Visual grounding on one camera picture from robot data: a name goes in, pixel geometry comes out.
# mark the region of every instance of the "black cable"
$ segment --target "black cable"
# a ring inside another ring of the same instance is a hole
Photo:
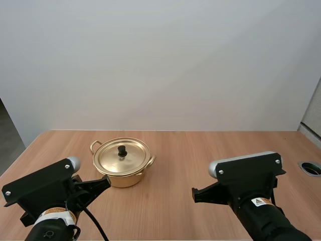
[[[99,222],[97,221],[97,219],[94,217],[94,215],[92,215],[92,213],[85,207],[84,208],[84,212],[90,217],[90,219],[94,222],[94,224],[97,226],[100,234],[102,235],[102,237],[104,238],[105,241],[109,241],[104,230],[102,229],[102,227],[100,226]]]

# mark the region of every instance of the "white wall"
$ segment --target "white wall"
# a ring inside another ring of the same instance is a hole
[[[0,97],[49,129],[295,131],[321,76],[319,0],[1,1]]]

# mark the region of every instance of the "aluminum pot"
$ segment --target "aluminum pot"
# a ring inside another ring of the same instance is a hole
[[[93,150],[95,144],[99,144],[96,151]],[[90,151],[97,170],[108,175],[111,186],[120,188],[138,183],[156,159],[144,142],[134,138],[94,141]]]

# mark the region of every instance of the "wooden table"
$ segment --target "wooden table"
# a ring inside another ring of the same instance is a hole
[[[321,239],[321,178],[303,173],[298,162],[321,162],[321,151],[299,132],[132,132],[49,131],[41,134],[0,177],[0,186],[69,156],[79,157],[82,180],[101,178],[89,146],[117,137],[138,138],[157,159],[137,185],[109,188],[89,210],[110,240],[250,239],[227,206],[194,203],[191,188],[215,182],[213,160],[275,151],[287,173],[279,176],[276,203],[291,223],[312,239]],[[0,240],[24,240],[31,227],[17,205],[0,202]],[[80,240],[102,240],[86,214],[80,215]]]

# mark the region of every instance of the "pot side handle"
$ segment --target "pot side handle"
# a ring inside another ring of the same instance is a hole
[[[91,145],[90,145],[90,151],[91,151],[91,153],[94,155],[94,150],[92,149],[93,148],[93,146],[96,144],[96,143],[99,143],[100,145],[102,145],[102,143],[100,142],[100,141],[94,141]]]
[[[147,165],[146,165],[145,169],[146,169],[147,167],[150,167],[150,166],[154,163],[155,159],[156,159],[156,155],[152,155],[152,157],[150,158],[150,160],[147,162]]]
[[[146,169],[147,167],[150,167],[150,166],[154,163],[155,159],[156,159],[156,155],[152,155],[152,157],[150,158],[150,160],[147,162],[147,165],[145,166],[145,168],[144,168],[140,173],[135,174],[135,176],[140,176],[140,175],[142,175],[143,172],[145,171],[145,169]]]

